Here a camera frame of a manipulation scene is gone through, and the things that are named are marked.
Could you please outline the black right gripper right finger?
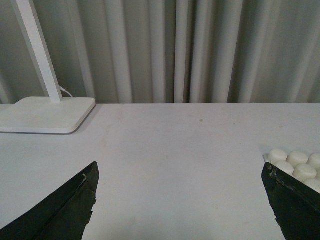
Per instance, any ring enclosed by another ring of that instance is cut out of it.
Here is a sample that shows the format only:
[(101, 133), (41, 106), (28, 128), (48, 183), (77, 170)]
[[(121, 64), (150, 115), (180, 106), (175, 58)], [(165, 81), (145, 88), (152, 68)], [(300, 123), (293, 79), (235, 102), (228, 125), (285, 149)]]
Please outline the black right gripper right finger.
[(320, 194), (273, 164), (266, 162), (261, 179), (286, 240), (320, 238)]

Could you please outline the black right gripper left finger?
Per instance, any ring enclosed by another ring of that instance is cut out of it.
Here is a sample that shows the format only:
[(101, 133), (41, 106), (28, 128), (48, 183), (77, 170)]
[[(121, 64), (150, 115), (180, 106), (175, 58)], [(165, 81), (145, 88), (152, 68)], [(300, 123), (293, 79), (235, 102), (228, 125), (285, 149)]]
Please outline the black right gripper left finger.
[(80, 240), (90, 222), (99, 182), (92, 162), (31, 210), (0, 230), (2, 240)]

